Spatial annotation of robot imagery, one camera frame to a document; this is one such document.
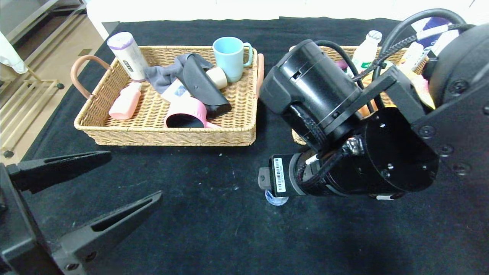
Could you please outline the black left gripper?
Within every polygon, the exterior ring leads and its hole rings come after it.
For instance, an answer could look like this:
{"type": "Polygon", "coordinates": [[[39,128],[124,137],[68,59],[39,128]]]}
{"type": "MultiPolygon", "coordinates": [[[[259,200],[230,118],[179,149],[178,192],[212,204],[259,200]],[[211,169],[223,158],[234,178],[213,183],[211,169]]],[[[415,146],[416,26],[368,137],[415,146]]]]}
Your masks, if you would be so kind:
{"type": "Polygon", "coordinates": [[[87,275],[97,261],[107,256],[152,214],[152,196],[123,206],[61,237],[60,248],[51,256],[19,190],[35,194],[75,179],[111,160],[110,151],[93,151],[22,161],[7,167],[1,164],[2,275],[87,275]]]}

